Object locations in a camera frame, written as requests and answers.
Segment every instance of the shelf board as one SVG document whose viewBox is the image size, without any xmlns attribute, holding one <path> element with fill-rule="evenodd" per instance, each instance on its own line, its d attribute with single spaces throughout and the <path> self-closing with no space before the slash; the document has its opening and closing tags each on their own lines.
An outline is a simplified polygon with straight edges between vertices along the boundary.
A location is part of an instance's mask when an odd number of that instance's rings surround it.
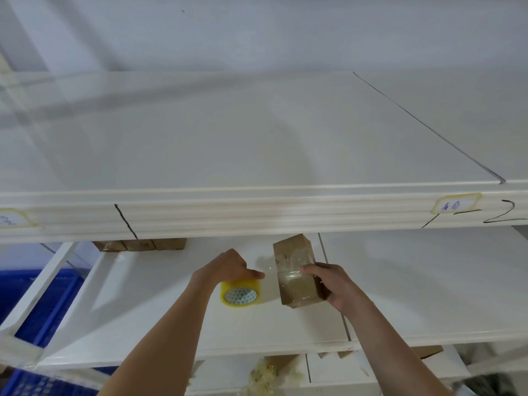
<svg viewBox="0 0 528 396">
<path fill-rule="evenodd" d="M 316 259 L 323 261 L 317 234 L 307 236 Z M 261 302 L 244 308 L 225 306 L 218 286 L 205 313 L 197 359 L 248 353 L 296 354 L 347 342 L 341 315 L 327 303 L 298 309 L 282 306 L 273 243 L 287 237 L 193 238 L 182 251 L 103 253 L 39 366 L 121 363 L 175 302 L 192 272 L 232 247 L 248 267 L 266 272 L 261 281 Z"/>
<path fill-rule="evenodd" d="M 35 226 L 0 243 L 132 239 L 116 203 L 144 239 L 419 228 L 447 194 L 489 211 L 437 226 L 528 208 L 528 184 L 499 186 L 352 72 L 13 75 L 0 205 Z"/>
<path fill-rule="evenodd" d="M 345 268 L 411 346 L 528 337 L 528 241 L 512 227 L 321 239 L 328 262 Z"/>
<path fill-rule="evenodd" d="M 528 183 L 528 69 L 472 66 L 358 74 L 506 181 Z"/>
<path fill-rule="evenodd" d="M 247 354 L 209 357 L 198 362 L 197 370 L 185 394 L 191 396 L 208 393 L 239 393 L 248 385 L 250 373 L 261 358 L 263 358 L 262 355 Z M 279 389 L 309 386 L 306 355 L 297 355 L 289 362 L 279 372 L 277 382 Z"/>
<path fill-rule="evenodd" d="M 1 144 L 19 147 L 2 166 L 28 174 L 15 181 L 0 171 L 3 192 L 201 189 L 207 197 L 497 183 L 352 72 L 98 72 L 37 82 L 0 110 L 0 129 L 9 129 Z M 28 138 L 31 127 L 42 141 Z"/>
<path fill-rule="evenodd" d="M 444 351 L 422 361 L 439 378 L 465 378 L 470 376 L 455 348 L 443 346 Z M 322 358 L 317 353 L 307 355 L 312 386 L 377 383 L 374 372 L 363 351 L 354 351 L 339 358 L 337 353 L 327 353 Z"/>
</svg>

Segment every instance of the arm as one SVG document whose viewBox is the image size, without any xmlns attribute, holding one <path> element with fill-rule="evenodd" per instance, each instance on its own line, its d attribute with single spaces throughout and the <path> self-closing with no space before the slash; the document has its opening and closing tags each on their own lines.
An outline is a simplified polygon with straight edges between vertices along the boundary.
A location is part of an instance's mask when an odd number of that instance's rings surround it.
<svg viewBox="0 0 528 396">
<path fill-rule="evenodd" d="M 327 301 L 354 327 L 385 396 L 451 395 L 341 266 L 306 265 L 301 272 L 320 277 L 331 292 Z"/>
<path fill-rule="evenodd" d="M 196 271 L 167 313 L 122 362 L 99 396 L 183 395 L 194 363 L 203 317 L 223 281 L 262 279 L 233 249 Z"/>
</svg>

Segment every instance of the black marker line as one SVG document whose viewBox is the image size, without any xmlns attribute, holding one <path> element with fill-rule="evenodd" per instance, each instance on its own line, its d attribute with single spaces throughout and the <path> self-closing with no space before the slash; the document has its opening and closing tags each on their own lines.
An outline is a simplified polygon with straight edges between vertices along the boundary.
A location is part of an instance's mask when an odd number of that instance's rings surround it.
<svg viewBox="0 0 528 396">
<path fill-rule="evenodd" d="M 482 222 L 483 224 L 492 224 L 494 222 L 505 222 L 505 221 L 525 221 L 525 220 L 528 220 L 528 218 L 511 218 L 511 219 L 499 219 L 498 221 L 492 221 L 492 219 L 496 219 L 496 218 L 499 218 L 499 217 L 501 217 L 503 215 L 506 215 L 507 213 L 509 213 L 511 210 L 513 210 L 515 208 L 515 203 L 512 202 L 511 200 L 501 200 L 501 201 L 505 202 L 505 203 L 511 203 L 511 208 L 508 211 L 506 211 L 505 213 L 503 213 L 503 214 L 500 214 L 498 216 L 495 216 L 493 218 L 489 218 L 489 219 L 483 221 Z"/>
<path fill-rule="evenodd" d="M 128 223 L 128 221 L 125 219 L 125 216 L 123 215 L 123 213 L 121 212 L 121 210 L 119 209 L 119 207 L 117 206 L 117 204 L 114 204 L 114 206 L 116 206 L 117 211 L 119 211 L 119 215 L 121 215 L 121 218 L 123 218 L 123 221 L 125 221 L 125 223 L 127 224 L 128 228 L 130 229 L 130 232 L 132 232 L 132 235 L 134 235 L 134 237 L 135 237 L 136 239 L 138 239 L 136 233 L 132 230 L 132 227 L 130 226 L 130 224 Z"/>
<path fill-rule="evenodd" d="M 438 216 L 439 216 L 439 214 L 436 214 L 433 218 L 431 218 L 431 221 L 433 219 L 435 219 L 436 217 L 438 217 Z M 427 224 L 425 224 L 424 226 L 422 226 L 422 229 L 425 228 L 427 225 L 429 225 L 429 222 Z"/>
<path fill-rule="evenodd" d="M 305 354 L 304 354 L 304 357 L 305 357 L 305 359 L 306 359 L 306 368 L 308 369 L 308 370 L 307 370 L 307 371 L 308 371 L 308 382 L 309 382 L 309 383 L 312 383 L 312 378 L 310 378 L 310 367 L 309 367 L 309 365 L 308 365 L 308 354 L 305 353 Z"/>
<path fill-rule="evenodd" d="M 453 215 L 457 215 L 457 214 L 463 214 L 463 213 L 472 213 L 474 211 L 482 211 L 481 209 L 478 209 L 478 210 L 469 210 L 469 211 L 459 211 L 458 213 L 454 213 Z"/>
</svg>

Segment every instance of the handwritten label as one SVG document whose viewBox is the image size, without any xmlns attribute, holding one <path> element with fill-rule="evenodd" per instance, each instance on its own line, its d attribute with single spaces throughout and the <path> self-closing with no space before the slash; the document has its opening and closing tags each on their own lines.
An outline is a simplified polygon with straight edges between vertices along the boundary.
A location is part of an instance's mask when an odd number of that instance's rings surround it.
<svg viewBox="0 0 528 396">
<path fill-rule="evenodd" d="M 35 226 L 23 212 L 14 208 L 0 208 L 0 229 L 29 228 Z"/>
<path fill-rule="evenodd" d="M 482 193 L 455 194 L 436 201 L 431 214 L 453 214 L 476 209 Z"/>
</svg>

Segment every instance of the wooden block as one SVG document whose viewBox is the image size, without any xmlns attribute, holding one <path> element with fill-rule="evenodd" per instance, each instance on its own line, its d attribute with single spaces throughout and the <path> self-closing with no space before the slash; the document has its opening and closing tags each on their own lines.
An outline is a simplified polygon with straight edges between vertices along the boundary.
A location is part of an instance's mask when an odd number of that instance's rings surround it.
<svg viewBox="0 0 528 396">
<path fill-rule="evenodd" d="M 347 357 L 347 355 L 349 355 L 350 353 L 352 353 L 351 350 L 346 351 L 346 352 L 337 352 L 337 355 L 339 356 L 340 359 L 343 359 L 343 358 Z"/>
<path fill-rule="evenodd" d="M 149 251 L 156 249 L 150 239 L 123 240 L 123 243 L 128 251 Z"/>
<path fill-rule="evenodd" d="M 152 239 L 156 250 L 183 250 L 187 238 Z"/>
<path fill-rule="evenodd" d="M 118 252 L 118 251 L 126 251 L 126 247 L 123 244 L 121 240 L 111 240 L 109 242 L 103 241 L 103 242 L 92 242 L 99 251 L 106 251 L 106 252 Z"/>
<path fill-rule="evenodd" d="M 416 346 L 411 347 L 414 354 L 416 354 L 421 359 L 426 359 L 427 357 L 431 357 L 434 354 L 438 354 L 440 352 L 443 352 L 444 349 L 442 346 Z"/>
</svg>

